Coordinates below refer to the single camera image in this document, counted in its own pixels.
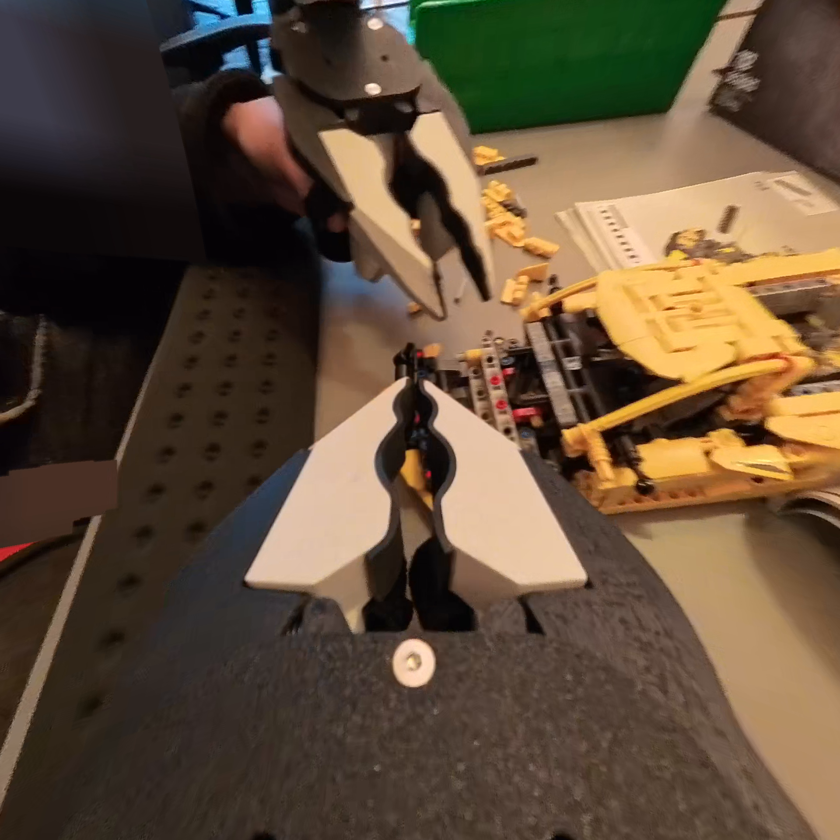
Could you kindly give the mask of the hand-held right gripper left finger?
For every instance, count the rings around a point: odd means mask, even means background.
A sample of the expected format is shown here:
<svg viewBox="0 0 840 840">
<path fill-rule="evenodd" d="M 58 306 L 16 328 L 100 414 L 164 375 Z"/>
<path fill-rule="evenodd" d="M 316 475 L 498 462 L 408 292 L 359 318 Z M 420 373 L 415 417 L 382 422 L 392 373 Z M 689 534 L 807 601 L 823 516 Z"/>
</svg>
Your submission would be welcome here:
<svg viewBox="0 0 840 840">
<path fill-rule="evenodd" d="M 331 600 L 352 632 L 405 563 L 396 479 L 411 423 L 411 382 L 396 380 L 305 453 L 245 574 L 248 587 Z"/>
</svg>

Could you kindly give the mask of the black office chair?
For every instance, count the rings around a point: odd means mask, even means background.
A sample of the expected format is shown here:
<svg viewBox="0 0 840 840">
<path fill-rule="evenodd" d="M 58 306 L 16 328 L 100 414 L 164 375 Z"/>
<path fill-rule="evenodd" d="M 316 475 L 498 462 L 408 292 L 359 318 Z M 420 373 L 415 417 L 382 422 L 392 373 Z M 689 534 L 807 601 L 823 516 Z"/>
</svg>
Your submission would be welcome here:
<svg viewBox="0 0 840 840">
<path fill-rule="evenodd" d="M 253 2 L 233 2 L 227 14 L 209 2 L 186 2 L 194 13 L 213 17 L 164 40 L 161 58 L 174 84 L 201 81 L 228 66 L 230 54 L 245 57 L 247 68 L 262 77 L 266 72 L 261 44 L 270 36 L 270 10 L 255 10 Z"/>
</svg>

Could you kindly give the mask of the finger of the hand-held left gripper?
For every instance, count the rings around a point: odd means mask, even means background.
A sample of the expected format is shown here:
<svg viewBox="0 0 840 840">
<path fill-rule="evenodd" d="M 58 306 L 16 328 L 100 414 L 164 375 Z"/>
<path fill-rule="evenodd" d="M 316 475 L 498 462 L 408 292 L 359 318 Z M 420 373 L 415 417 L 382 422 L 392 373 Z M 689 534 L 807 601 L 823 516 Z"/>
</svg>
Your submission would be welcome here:
<svg viewBox="0 0 840 840">
<path fill-rule="evenodd" d="M 398 271 L 415 303 L 445 303 L 440 261 L 456 252 L 479 299 L 489 301 L 496 272 L 481 187 L 468 152 L 442 112 L 416 116 L 409 132 L 394 138 L 394 196 L 409 217 L 418 269 Z"/>
<path fill-rule="evenodd" d="M 447 309 L 435 264 L 389 186 L 392 159 L 385 142 L 347 128 L 321 131 L 319 139 L 351 204 L 349 231 L 358 274 L 370 281 L 390 277 L 430 318 L 444 321 Z"/>
</svg>

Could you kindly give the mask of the green plastic bin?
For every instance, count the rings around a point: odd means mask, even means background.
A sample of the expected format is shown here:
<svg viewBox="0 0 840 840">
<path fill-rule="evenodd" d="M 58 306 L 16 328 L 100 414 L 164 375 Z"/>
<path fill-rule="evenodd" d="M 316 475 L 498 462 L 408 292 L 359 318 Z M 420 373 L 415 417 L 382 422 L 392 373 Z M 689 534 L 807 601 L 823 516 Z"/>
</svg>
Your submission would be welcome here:
<svg viewBox="0 0 840 840">
<path fill-rule="evenodd" d="M 410 22 L 481 134 L 668 111 L 724 5 L 411 2 Z"/>
</svg>

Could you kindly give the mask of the person's left hand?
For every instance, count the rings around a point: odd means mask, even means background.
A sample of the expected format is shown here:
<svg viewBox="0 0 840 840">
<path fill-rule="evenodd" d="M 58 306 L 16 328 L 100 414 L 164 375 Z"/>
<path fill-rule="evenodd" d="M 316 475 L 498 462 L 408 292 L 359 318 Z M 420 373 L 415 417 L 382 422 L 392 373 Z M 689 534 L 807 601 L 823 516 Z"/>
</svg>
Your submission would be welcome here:
<svg viewBox="0 0 840 840">
<path fill-rule="evenodd" d="M 276 200 L 300 217 L 313 180 L 289 145 L 285 116 L 273 97 L 232 104 L 222 119 L 227 140 L 266 179 Z"/>
</svg>

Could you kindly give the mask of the small red object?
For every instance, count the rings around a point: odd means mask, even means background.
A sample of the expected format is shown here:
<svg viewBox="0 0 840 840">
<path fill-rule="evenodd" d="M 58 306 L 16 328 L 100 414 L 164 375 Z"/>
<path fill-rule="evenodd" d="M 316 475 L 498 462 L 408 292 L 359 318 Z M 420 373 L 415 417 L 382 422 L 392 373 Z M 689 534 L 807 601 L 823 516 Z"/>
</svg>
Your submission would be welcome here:
<svg viewBox="0 0 840 840">
<path fill-rule="evenodd" d="M 29 562 L 38 560 L 49 552 L 63 549 L 66 546 L 78 546 L 80 540 L 80 538 L 73 539 L 66 536 L 50 541 L 30 543 L 2 559 L 1 579 L 6 579 L 11 574 L 24 568 Z"/>
</svg>

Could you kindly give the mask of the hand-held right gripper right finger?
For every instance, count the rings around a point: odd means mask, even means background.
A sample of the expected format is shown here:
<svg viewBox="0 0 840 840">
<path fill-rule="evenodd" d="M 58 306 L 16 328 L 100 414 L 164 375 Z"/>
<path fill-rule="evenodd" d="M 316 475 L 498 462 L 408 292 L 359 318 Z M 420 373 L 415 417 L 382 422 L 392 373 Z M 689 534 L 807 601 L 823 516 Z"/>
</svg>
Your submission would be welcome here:
<svg viewBox="0 0 840 840">
<path fill-rule="evenodd" d="M 587 573 L 522 451 L 435 383 L 422 383 L 446 471 L 434 494 L 450 588 L 477 610 L 580 588 Z"/>
</svg>

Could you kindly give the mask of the toy car set cardboard box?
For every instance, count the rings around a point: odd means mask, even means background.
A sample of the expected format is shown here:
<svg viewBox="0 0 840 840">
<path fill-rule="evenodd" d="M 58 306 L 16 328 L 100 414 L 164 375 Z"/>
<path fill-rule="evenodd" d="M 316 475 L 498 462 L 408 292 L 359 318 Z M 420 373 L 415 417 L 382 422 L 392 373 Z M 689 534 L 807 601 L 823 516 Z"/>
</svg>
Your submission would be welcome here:
<svg viewBox="0 0 840 840">
<path fill-rule="evenodd" d="M 709 110 L 839 183 L 839 2 L 766 1 Z"/>
</svg>

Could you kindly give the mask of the grey desk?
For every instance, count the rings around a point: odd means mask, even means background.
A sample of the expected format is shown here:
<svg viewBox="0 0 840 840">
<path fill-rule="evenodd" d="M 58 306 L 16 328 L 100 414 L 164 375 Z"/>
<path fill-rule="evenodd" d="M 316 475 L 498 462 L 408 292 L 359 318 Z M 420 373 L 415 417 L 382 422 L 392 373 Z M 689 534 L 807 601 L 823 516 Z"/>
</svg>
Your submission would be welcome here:
<svg viewBox="0 0 840 840">
<path fill-rule="evenodd" d="M 760 2 L 728 2 L 675 106 L 653 117 L 487 135 L 539 164 L 511 174 L 532 231 L 560 245 L 552 270 L 569 285 L 595 270 L 555 213 L 576 203 L 658 193 L 748 172 L 797 168 L 708 114 L 714 71 L 728 63 Z M 389 281 L 324 270 L 315 431 L 376 396 L 406 342 L 455 352 L 486 329 L 519 335 L 519 316 L 471 289 L 444 323 L 409 318 Z M 617 518 L 686 611 L 764 762 L 820 838 L 838 838 L 838 547 L 807 518 L 762 502 Z"/>
</svg>

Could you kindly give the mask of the open instruction booklet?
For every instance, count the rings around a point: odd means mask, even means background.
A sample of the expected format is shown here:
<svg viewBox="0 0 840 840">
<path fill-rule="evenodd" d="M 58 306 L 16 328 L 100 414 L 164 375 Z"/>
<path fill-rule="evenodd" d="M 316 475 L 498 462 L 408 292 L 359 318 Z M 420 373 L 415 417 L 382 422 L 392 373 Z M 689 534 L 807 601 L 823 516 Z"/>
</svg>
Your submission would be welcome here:
<svg viewBox="0 0 840 840">
<path fill-rule="evenodd" d="M 799 255 L 838 249 L 838 203 L 796 171 L 750 173 L 672 191 L 579 203 L 559 213 L 595 276 L 688 257 Z M 838 523 L 838 492 L 813 493 L 779 511 Z"/>
</svg>

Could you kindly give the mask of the yellow toy brick car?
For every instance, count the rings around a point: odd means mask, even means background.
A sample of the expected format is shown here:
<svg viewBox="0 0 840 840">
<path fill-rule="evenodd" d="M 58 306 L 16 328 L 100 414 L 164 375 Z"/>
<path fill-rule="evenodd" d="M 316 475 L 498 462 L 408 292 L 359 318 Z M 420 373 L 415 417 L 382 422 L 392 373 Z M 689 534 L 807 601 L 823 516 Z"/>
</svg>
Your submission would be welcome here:
<svg viewBox="0 0 840 840">
<path fill-rule="evenodd" d="M 838 248 L 688 257 L 524 292 L 523 340 L 485 333 L 428 379 L 605 515 L 838 492 Z"/>
</svg>

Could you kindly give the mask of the pile of yellow brick parts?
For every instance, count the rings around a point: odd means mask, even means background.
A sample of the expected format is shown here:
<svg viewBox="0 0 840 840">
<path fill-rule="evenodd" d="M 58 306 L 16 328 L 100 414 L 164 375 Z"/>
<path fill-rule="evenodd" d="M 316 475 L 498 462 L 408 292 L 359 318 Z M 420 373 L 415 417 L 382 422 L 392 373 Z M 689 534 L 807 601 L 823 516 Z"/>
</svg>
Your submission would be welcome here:
<svg viewBox="0 0 840 840">
<path fill-rule="evenodd" d="M 473 147 L 472 162 L 480 176 L 502 175 L 517 172 L 539 163 L 536 154 L 508 157 L 498 149 L 484 144 Z M 491 239 L 497 239 L 523 253 L 539 258 L 532 266 L 519 269 L 504 281 L 500 303 L 518 307 L 524 302 L 532 284 L 541 284 L 550 277 L 550 261 L 560 246 L 551 240 L 533 236 L 529 232 L 529 212 L 519 195 L 507 184 L 491 180 L 481 192 L 481 205 L 485 211 L 485 228 Z"/>
</svg>

